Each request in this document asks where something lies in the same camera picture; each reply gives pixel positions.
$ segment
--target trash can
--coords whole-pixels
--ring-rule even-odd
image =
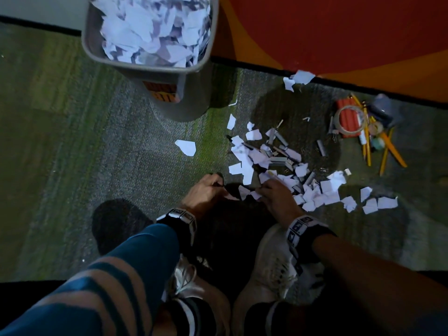
[[[210,39],[205,55],[191,67],[146,66],[110,60],[104,53],[104,38],[99,32],[103,25],[103,13],[90,2],[81,36],[82,47],[91,59],[114,67],[133,81],[165,117],[175,121],[192,121],[204,114],[210,105],[210,54],[218,24],[219,0],[210,0],[210,7]]]

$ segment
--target white wall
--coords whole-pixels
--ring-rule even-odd
[[[0,0],[0,15],[82,30],[87,0]]]

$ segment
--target orange label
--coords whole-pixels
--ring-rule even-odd
[[[154,98],[165,102],[179,102],[176,84],[157,84],[155,82],[143,81],[146,89]]]

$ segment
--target sock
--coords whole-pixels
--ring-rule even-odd
[[[290,306],[289,303],[279,301],[257,303],[251,306],[244,319],[244,334],[286,335],[286,316]]]
[[[177,336],[210,336],[216,334],[216,322],[210,305],[197,297],[177,298],[167,309],[177,329]]]

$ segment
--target hand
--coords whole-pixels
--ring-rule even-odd
[[[291,191],[277,180],[267,180],[255,191],[262,195],[260,201],[266,204],[268,210],[284,229],[287,229],[294,219],[305,214],[296,204]]]
[[[201,218],[221,197],[227,195],[224,181],[218,174],[206,174],[199,180],[181,201],[181,208]]]

